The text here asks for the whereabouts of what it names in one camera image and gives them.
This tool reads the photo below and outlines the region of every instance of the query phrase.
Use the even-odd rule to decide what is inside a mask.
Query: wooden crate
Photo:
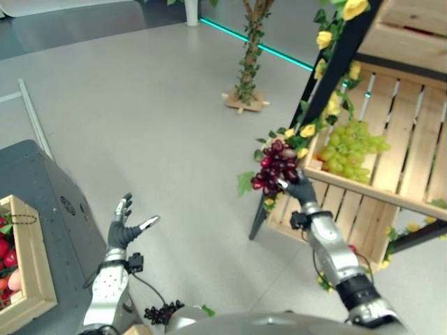
[[[57,299],[37,211],[10,195],[0,200],[0,212],[28,214],[37,218],[33,224],[13,226],[22,291],[18,299],[0,311],[0,334],[12,334],[56,306]],[[13,222],[20,220],[23,218],[13,218]]]
[[[447,125],[444,84],[430,86],[427,80],[422,85],[417,76],[394,70],[390,75],[379,67],[374,71],[363,64],[363,81],[348,92],[354,116],[368,122],[372,135],[385,135],[391,145],[389,151],[365,157],[362,166],[371,170],[370,185],[321,170],[315,155],[330,130],[314,138],[303,169],[314,180],[318,203],[334,214],[345,241],[377,270],[388,245],[385,227],[393,225],[399,207],[447,219],[447,211],[427,204],[447,198]],[[343,115],[339,122],[346,119]],[[268,225],[302,240],[301,232],[290,226],[291,213],[299,210],[297,200],[283,196],[269,215]]]
[[[147,325],[134,325],[124,335],[151,335],[151,331]]]
[[[447,1],[385,0],[359,52],[447,73]]]

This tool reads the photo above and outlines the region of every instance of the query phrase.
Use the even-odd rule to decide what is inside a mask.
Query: white flower pot
[[[186,10],[186,25],[188,27],[198,26],[198,0],[184,0]]]

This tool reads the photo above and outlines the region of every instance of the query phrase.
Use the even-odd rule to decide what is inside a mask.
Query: black shelf frame
[[[371,9],[362,15],[355,17],[354,19],[348,21],[346,26],[336,44],[332,57],[328,67],[326,68],[325,75],[321,78],[319,85],[317,86],[313,98],[309,101],[312,92],[316,86],[316,80],[314,79],[314,73],[316,64],[322,57],[322,52],[317,56],[314,69],[307,80],[305,90],[301,95],[301,99],[298,101],[298,106],[296,108],[295,114],[292,117],[290,128],[297,125],[298,117],[303,114],[302,106],[300,101],[307,101],[309,107],[304,115],[301,124],[308,124],[309,122],[315,120],[315,118],[320,117],[328,99],[337,86],[340,77],[345,74],[346,69],[354,58],[357,58],[357,50],[366,36],[369,27],[374,21],[374,18],[379,11],[383,0],[369,0]],[[249,234],[249,239],[253,240],[258,231],[260,230],[264,220],[267,218],[267,212],[263,209],[263,201],[265,196],[261,196],[261,200],[256,211],[256,215],[251,226],[251,231]],[[423,229],[413,232],[395,242],[395,247],[393,253],[402,251],[406,248],[418,245],[439,235],[445,234],[447,232],[447,222],[437,220]]]

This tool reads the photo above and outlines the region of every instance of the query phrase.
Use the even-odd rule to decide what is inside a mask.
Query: tree trunk
[[[247,42],[245,58],[241,62],[243,69],[241,71],[240,83],[239,85],[236,85],[236,94],[237,98],[247,105],[249,105],[250,100],[253,99],[253,90],[255,88],[253,79],[259,69],[259,65],[256,65],[256,62],[262,52],[262,50],[258,48],[258,44],[261,41],[261,37],[264,35],[261,31],[263,19],[268,14],[273,1],[274,0],[256,0],[252,10],[248,0],[243,0],[245,8],[247,9],[246,18],[248,21],[249,40]]]

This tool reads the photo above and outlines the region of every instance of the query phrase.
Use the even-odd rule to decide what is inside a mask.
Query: gray table
[[[82,284],[105,253],[89,205],[80,189],[31,140],[0,150],[0,198],[10,194],[39,213],[58,301],[15,334],[74,334],[91,299]]]

